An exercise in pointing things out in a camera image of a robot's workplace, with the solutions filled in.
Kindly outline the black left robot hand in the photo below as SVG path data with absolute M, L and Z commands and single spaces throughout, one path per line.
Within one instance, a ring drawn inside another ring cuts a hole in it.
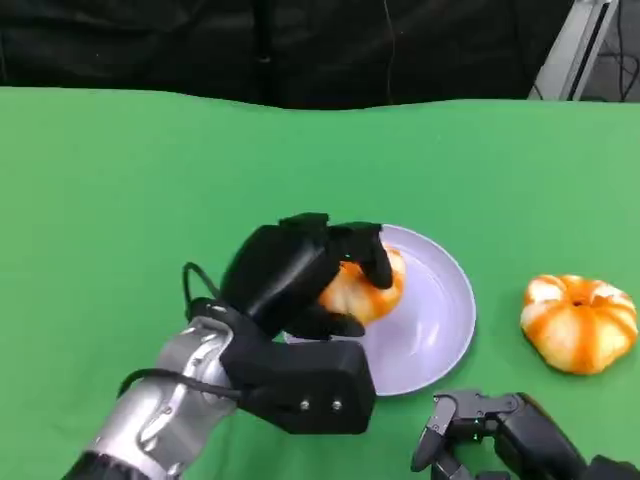
M 392 286 L 381 230 L 371 222 L 331 225 L 325 213 L 262 225 L 227 267 L 219 297 L 270 338 L 282 331 L 310 340 L 361 337 L 365 328 L 355 316 L 327 309 L 320 297 L 344 262 L 356 264 L 371 286 Z

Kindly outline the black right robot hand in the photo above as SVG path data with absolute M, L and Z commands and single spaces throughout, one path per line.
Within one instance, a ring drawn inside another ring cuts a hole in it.
M 553 418 L 523 392 L 487 396 L 478 390 L 433 396 L 411 470 L 433 479 L 577 479 L 587 462 Z M 455 456 L 461 443 L 493 440 L 503 470 L 472 473 Z

